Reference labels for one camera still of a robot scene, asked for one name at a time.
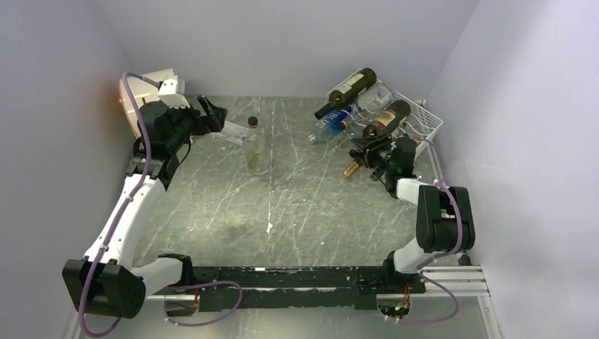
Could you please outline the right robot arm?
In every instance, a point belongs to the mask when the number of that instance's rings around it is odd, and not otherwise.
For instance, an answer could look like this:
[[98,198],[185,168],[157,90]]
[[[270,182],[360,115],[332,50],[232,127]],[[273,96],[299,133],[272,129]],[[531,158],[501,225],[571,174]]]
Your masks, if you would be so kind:
[[381,182],[391,198],[416,207],[415,236],[384,261],[381,284],[389,292],[405,287],[408,275],[438,258],[469,250],[475,242],[467,188],[415,175],[416,152],[414,139],[390,134],[354,138],[350,150],[350,156],[372,170],[372,180]]

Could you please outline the clear bottle black cap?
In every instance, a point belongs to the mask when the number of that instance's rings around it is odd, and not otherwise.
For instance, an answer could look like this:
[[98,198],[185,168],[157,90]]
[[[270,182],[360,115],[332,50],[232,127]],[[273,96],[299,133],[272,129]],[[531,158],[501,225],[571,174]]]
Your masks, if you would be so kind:
[[242,141],[242,147],[248,170],[262,175],[271,169],[271,146],[267,141],[266,130],[256,116],[247,119],[248,133]]

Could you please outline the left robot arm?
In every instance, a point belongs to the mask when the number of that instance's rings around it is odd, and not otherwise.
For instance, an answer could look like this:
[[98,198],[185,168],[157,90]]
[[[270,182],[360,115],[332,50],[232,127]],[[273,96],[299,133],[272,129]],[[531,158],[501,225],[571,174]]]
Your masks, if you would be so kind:
[[133,266],[133,256],[157,202],[165,195],[181,162],[177,153],[191,137],[223,130],[228,110],[200,95],[188,107],[168,107],[163,101],[140,108],[137,124],[146,130],[134,143],[124,187],[117,204],[94,244],[81,259],[69,259],[62,270],[76,310],[84,314],[132,319],[144,300],[171,287],[184,294],[193,289],[196,274],[191,258],[161,254],[154,262]]

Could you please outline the dark primitivo wine bottle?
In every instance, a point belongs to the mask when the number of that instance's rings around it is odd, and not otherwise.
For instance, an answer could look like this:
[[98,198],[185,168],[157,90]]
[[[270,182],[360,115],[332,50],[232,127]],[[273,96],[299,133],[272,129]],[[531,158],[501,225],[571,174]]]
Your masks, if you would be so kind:
[[355,138],[391,134],[401,124],[405,123],[411,112],[411,106],[407,101],[396,100],[373,118],[362,130],[361,134]]

